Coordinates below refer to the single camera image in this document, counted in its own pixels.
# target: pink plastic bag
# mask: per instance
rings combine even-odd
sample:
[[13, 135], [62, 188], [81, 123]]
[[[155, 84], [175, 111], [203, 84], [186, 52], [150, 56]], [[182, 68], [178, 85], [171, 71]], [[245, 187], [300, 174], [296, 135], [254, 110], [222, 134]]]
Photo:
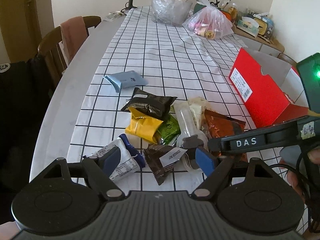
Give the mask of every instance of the pink plastic bag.
[[211, 6], [208, 0], [200, 1], [206, 7], [187, 19], [182, 26], [208, 40], [219, 39], [232, 34], [232, 23], [226, 16], [217, 8]]

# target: black snack package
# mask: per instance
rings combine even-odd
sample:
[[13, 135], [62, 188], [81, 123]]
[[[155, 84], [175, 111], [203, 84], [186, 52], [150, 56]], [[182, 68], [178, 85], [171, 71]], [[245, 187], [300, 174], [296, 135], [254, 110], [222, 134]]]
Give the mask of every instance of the black snack package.
[[144, 150], [145, 159], [158, 185], [164, 182], [175, 163], [186, 151], [185, 149], [161, 144], [151, 144]]
[[170, 111], [170, 106], [177, 97], [156, 96], [134, 88], [130, 101], [122, 107], [121, 111], [129, 112], [129, 107], [134, 107], [141, 113], [164, 121]]

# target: red box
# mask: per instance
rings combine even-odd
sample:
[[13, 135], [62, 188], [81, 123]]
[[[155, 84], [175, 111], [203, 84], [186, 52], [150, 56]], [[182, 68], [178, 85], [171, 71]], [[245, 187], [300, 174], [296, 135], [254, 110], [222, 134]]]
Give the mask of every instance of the red box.
[[257, 128], [308, 114], [301, 79], [285, 61], [241, 48], [229, 79]]

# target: clear plastic bag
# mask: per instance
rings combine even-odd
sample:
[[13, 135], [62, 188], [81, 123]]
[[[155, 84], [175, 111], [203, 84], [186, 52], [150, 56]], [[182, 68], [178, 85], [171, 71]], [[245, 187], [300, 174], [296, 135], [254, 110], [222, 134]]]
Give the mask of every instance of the clear plastic bag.
[[208, 0], [199, 0], [206, 7], [187, 19], [182, 25], [195, 34], [208, 40], [219, 39], [232, 34], [232, 23]]
[[188, 0], [152, 0], [152, 20], [166, 25], [182, 25], [191, 6]]

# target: blue snack package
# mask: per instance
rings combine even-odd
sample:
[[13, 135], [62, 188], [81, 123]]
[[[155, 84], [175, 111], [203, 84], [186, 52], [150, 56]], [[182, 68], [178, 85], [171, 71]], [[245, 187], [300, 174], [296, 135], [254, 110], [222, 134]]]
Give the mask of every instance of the blue snack package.
[[129, 151], [130, 155], [133, 157], [133, 159], [137, 162], [137, 164], [139, 165], [139, 167], [142, 169], [146, 166], [146, 163], [144, 161], [144, 158], [142, 156], [142, 154], [135, 148], [133, 147], [126, 134], [123, 133], [123, 134], [120, 134], [119, 135], [119, 138], [121, 138], [121, 140], [123, 141], [126, 149]]
[[133, 70], [106, 75], [103, 78], [113, 85], [117, 93], [120, 93], [122, 88], [148, 85], [148, 81]]

